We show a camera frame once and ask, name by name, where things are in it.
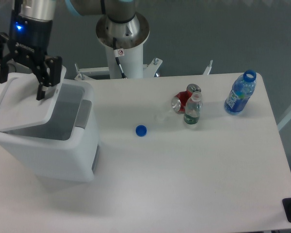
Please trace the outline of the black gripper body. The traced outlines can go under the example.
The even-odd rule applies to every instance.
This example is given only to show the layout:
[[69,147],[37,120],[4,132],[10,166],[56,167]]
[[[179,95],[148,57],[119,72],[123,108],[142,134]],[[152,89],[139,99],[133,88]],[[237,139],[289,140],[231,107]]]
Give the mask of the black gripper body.
[[53,21],[41,21],[11,12],[8,48],[13,60],[25,67],[42,65],[47,55]]

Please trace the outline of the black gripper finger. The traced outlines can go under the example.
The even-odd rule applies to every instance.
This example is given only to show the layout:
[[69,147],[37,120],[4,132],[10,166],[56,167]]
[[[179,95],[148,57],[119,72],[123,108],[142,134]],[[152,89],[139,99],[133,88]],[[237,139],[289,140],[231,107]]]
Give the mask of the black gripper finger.
[[3,56],[4,46],[8,41],[8,34],[0,33],[0,83],[5,83],[7,81],[9,74],[9,66],[7,63],[14,58],[14,56],[10,53]]
[[45,97],[46,88],[56,86],[61,82],[62,57],[49,57],[39,65],[33,65],[32,72],[39,82],[36,100]]

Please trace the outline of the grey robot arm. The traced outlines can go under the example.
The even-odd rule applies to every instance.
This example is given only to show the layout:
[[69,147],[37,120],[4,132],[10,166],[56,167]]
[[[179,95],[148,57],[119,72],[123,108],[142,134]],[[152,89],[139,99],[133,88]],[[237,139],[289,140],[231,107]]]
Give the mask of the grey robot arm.
[[[114,23],[135,18],[133,0],[67,0],[66,6],[80,16],[106,15]],[[0,33],[0,83],[7,82],[8,62],[29,68],[38,80],[37,100],[61,82],[63,60],[47,53],[57,2],[55,0],[15,0],[8,33]]]

